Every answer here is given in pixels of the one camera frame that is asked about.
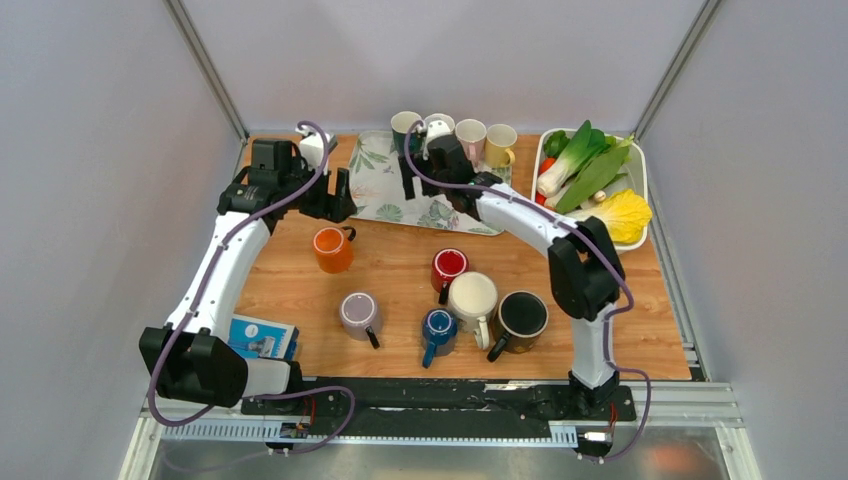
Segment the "orange mug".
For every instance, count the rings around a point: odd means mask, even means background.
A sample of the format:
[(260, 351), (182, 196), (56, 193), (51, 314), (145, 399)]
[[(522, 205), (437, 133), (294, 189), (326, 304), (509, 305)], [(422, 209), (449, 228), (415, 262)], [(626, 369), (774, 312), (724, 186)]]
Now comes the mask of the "orange mug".
[(317, 231), (312, 246), (319, 268), (329, 274), (348, 270), (354, 260), (352, 242), (356, 234), (352, 226), (328, 226)]

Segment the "teal mug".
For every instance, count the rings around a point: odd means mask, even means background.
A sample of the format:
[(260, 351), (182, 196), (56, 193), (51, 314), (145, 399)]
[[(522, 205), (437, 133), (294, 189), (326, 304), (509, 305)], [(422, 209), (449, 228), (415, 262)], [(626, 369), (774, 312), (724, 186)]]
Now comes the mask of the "teal mug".
[[(413, 124), (419, 120), (422, 120), (421, 115), (412, 111), (401, 111), (392, 116), (391, 128), (393, 146), (398, 155), (401, 155), (405, 152), (404, 145), (406, 135), (410, 128), (413, 126)], [(421, 152), (423, 147), (423, 139), (424, 137), (417, 130), (415, 130), (411, 134), (409, 141), (409, 153), (411, 155), (416, 155)]]

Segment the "light green faceted mug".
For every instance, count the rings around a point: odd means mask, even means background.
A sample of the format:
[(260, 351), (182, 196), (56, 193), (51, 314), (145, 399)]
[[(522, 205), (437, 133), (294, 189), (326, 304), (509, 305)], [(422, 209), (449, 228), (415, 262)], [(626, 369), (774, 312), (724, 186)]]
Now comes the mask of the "light green faceted mug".
[(455, 121), (447, 114), (433, 113), (424, 118), (424, 127), (428, 137), (449, 135), (455, 129)]

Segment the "pink mug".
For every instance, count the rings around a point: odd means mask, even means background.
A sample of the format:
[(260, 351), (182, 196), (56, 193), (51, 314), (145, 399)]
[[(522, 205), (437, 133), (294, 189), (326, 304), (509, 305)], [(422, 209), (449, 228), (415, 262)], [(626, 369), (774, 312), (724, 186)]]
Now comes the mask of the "pink mug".
[(473, 168), (479, 170), (484, 161), (486, 125), (476, 119), (463, 119), (456, 123), (454, 133)]

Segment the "pale yellow mug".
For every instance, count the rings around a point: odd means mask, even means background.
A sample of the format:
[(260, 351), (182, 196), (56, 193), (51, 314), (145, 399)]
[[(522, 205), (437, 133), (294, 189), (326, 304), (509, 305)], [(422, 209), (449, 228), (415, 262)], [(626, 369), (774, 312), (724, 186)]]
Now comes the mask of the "pale yellow mug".
[(513, 147), (517, 132), (509, 125), (494, 124), (487, 129), (484, 161), (489, 168), (510, 167), (515, 162)]

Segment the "blue mug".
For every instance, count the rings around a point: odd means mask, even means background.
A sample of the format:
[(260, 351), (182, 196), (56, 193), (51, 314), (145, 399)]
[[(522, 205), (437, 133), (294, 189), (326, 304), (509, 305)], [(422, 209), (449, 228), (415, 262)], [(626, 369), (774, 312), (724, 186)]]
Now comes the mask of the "blue mug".
[(421, 365), (430, 368), (434, 359), (450, 355), (456, 345), (458, 323), (455, 316), (444, 308), (430, 310), (421, 323)]

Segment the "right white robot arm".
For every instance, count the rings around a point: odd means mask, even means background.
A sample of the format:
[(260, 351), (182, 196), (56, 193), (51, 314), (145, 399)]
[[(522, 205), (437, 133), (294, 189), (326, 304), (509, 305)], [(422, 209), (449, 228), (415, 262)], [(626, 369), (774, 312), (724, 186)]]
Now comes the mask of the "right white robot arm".
[(519, 194), (490, 173), (477, 173), (452, 134), (431, 140), (412, 155), (407, 132), (399, 151), (403, 166), (425, 186), (447, 197), (454, 209), (504, 229), (540, 252), (548, 262), (555, 303), (571, 319), (574, 359), (569, 379), (573, 410), (595, 418), (611, 402), (620, 368), (612, 356), (612, 321), (631, 309), (633, 298), (605, 224), (596, 217), (578, 221), (556, 214)]

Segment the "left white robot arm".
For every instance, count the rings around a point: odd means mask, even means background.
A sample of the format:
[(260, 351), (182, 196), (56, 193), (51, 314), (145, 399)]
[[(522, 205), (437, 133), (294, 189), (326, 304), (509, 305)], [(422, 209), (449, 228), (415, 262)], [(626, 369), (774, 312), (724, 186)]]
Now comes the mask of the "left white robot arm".
[(232, 407), (267, 397), (282, 414), (302, 408), (306, 388), (297, 362), (246, 358), (227, 339), (248, 274), (288, 211), (334, 223), (356, 212), (348, 170), (327, 167), (336, 145), (335, 135), (316, 133), (299, 142), (252, 143), (250, 164), (219, 196), (212, 238), (190, 287), (164, 326), (141, 334), (150, 401)]

